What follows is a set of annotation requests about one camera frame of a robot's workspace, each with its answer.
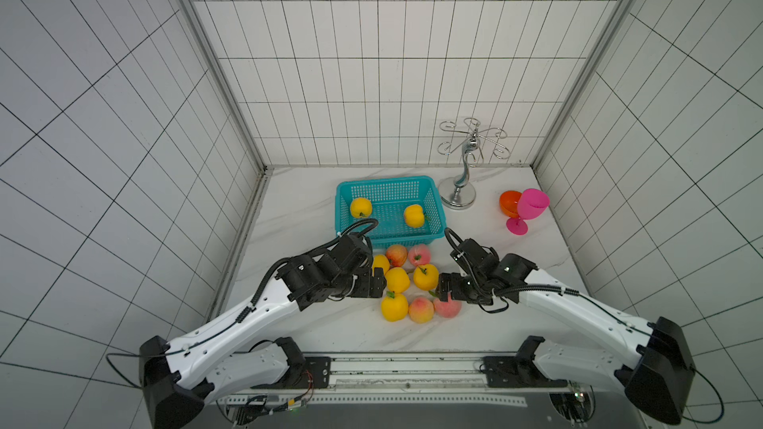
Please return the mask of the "orange-pink peach bottom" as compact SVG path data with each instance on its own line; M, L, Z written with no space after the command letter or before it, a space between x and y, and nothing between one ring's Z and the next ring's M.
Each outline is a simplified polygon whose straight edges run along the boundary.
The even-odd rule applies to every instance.
M434 314L434 305L427 298L418 297L409 303L409 319L417 324L430 322Z

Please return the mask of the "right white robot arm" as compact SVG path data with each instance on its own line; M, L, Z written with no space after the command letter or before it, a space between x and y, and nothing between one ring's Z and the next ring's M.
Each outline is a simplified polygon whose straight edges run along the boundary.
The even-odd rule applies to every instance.
M512 357L485 357L491 387L561 387L581 383L624 395L661 423L678 425L697 370L682 328L661 317L649 322L585 295L534 262L445 230L458 273L443 273L435 294L480 306L524 305L536 309L595 343L562 345L528 336Z

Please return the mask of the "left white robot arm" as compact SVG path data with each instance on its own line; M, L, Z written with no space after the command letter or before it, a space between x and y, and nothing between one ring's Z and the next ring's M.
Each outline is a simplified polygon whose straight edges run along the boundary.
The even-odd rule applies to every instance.
M298 345L283 337L252 351L243 347L275 323L326 300L379 298L383 270L373 269L363 218L326 244L277 260L252 297L186 335L159 336L139 349L139 387L154 428L182 428L205 406L239 390L288 385L305 371Z

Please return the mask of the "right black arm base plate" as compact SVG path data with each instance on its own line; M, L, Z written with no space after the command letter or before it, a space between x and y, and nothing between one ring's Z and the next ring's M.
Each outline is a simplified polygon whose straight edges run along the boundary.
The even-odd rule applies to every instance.
M563 388L567 381L548 379L530 362L517 357L484 357L480 371L491 388Z

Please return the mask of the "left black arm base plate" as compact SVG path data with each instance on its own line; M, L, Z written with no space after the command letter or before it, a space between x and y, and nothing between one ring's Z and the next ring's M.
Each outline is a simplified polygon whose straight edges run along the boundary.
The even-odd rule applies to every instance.
M327 388L331 375L331 365L331 357L306 357L304 363L290 365L278 384L286 389Z

